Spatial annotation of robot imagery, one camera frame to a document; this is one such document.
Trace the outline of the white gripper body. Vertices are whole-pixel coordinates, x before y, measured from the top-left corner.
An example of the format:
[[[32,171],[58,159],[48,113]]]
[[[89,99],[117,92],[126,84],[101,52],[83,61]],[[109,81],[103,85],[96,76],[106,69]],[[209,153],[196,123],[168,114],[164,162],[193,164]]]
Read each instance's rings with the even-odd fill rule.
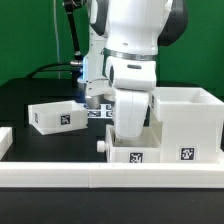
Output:
[[[149,93],[115,90],[114,130],[118,139],[135,140],[142,133],[149,102]]]

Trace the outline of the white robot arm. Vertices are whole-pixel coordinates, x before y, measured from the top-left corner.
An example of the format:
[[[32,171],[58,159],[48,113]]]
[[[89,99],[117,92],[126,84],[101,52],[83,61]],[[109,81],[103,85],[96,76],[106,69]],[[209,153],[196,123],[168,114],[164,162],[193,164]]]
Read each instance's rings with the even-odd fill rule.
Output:
[[[185,32],[186,0],[91,0],[90,50],[84,59],[86,102],[114,103],[119,139],[138,138],[150,92],[156,87],[156,55]]]

